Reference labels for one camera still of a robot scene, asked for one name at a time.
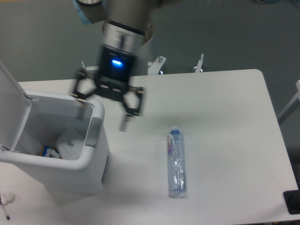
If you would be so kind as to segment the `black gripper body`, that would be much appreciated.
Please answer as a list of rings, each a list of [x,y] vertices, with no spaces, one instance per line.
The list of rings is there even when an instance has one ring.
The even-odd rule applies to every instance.
[[[94,83],[101,97],[121,102],[129,91],[129,80],[136,62],[132,53],[104,45]]]

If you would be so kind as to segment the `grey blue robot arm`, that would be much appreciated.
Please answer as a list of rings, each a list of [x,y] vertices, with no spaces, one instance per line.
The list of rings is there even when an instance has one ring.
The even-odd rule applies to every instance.
[[[144,87],[130,84],[138,48],[146,36],[148,18],[153,9],[161,6],[161,0],[75,0],[73,2],[84,23],[107,21],[105,39],[100,49],[96,73],[81,68],[75,74],[71,96],[81,107],[85,101],[98,95],[120,102],[125,116],[120,130],[125,131],[130,118],[141,115]]]

